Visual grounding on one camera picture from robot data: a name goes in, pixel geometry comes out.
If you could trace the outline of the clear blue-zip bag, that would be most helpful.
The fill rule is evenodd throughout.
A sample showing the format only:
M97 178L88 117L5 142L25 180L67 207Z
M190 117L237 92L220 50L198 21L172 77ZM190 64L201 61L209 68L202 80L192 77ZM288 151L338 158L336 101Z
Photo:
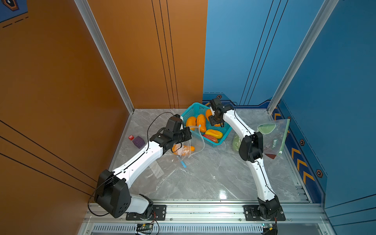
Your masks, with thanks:
M183 168L187 167L185 164L185 161L187 159L189 159L191 156L195 154L202 152L203 149L205 148L205 142L199 130L199 126L189 126L189 128L191 129L192 139L189 141L183 142L182 145L193 146L195 147L195 151L189 157L183 157L183 156L177 155L177 159L182 164Z

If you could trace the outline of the red mango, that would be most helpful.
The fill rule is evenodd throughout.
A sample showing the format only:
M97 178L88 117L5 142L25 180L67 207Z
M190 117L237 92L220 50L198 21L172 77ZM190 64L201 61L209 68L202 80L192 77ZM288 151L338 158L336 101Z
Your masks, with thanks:
M218 139L216 137L213 137L211 135L206 135L206 134L204 134L203 137L205 137L206 139L210 140L213 143L218 144Z

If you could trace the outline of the clear green-zip bag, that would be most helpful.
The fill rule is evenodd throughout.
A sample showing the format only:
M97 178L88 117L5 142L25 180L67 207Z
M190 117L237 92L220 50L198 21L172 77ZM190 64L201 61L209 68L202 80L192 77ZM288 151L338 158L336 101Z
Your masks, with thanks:
M264 153L282 154L287 138L289 120L280 119L257 124L252 129L239 117L231 117L228 124L236 132L238 140L235 151L244 161L255 162L263 158Z

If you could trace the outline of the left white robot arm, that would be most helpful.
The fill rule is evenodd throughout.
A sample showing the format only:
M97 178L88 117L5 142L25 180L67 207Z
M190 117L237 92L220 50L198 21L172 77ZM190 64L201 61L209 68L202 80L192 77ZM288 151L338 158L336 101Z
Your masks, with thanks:
M129 189L136 179L155 160L163 156L174 145L182 146L192 138L190 128L179 131L157 133L151 137L146 147L127 163L113 171L104 170L99 175L94 201L114 218L124 213L137 213L145 219L153 211L153 201L144 195L133 195Z

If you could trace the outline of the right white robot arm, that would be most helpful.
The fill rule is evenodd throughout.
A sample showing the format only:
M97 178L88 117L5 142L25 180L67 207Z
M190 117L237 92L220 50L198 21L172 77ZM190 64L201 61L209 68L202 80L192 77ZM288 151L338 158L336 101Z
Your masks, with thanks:
M249 166L258 193L258 216L263 220L277 220L282 214L282 207L278 196L272 190L263 161L263 136L262 133L251 129L235 110L229 106L220 105L211 107L212 115L209 117L211 125L227 123L241 139L239 148L240 157Z

